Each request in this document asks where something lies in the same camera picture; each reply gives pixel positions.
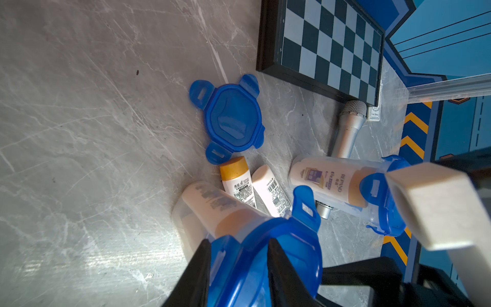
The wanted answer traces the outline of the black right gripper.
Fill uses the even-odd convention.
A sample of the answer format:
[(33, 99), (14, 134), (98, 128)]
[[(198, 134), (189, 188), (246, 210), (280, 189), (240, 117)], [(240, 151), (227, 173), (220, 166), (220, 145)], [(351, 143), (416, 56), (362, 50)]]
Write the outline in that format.
[(444, 271), (420, 266), (416, 282), (404, 283), (396, 262), (388, 257), (325, 267), (321, 284), (369, 287), (371, 306), (473, 306)]

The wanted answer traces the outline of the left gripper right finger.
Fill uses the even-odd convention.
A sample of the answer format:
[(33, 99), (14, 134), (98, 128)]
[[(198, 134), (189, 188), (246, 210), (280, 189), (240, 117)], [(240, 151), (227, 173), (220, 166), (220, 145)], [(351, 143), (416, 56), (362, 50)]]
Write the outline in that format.
[(277, 239), (268, 243), (267, 269), (272, 306), (324, 306), (306, 288)]

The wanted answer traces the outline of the clear plastic container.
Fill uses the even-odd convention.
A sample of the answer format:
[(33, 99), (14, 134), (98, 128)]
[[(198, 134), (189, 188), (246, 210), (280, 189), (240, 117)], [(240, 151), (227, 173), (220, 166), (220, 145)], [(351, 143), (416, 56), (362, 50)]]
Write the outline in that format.
[(296, 188), (313, 191), (321, 218), (338, 209), (374, 225), (388, 192), (384, 174), (389, 161), (364, 161), (326, 156), (298, 156), (292, 162), (288, 181)]
[(216, 186), (197, 181), (188, 185), (171, 218), (178, 230), (186, 261), (204, 239), (213, 242), (231, 235), (238, 242), (272, 216), (237, 200)]

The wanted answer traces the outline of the clear plastic container back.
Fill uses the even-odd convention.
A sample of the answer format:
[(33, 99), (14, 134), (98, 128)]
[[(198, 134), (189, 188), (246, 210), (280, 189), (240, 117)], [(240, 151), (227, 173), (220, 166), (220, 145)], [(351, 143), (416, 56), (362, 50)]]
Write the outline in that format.
[(272, 216), (237, 200), (216, 186), (197, 181), (188, 185), (171, 218), (178, 230), (186, 261), (204, 239), (213, 242), (231, 235), (238, 242)]

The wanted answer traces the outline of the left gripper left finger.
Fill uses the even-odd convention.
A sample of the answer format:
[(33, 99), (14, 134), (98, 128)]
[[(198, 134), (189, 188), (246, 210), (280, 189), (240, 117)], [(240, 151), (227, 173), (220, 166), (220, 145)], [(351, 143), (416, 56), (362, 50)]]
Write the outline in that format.
[(162, 306), (207, 306), (211, 259), (211, 243), (203, 239)]

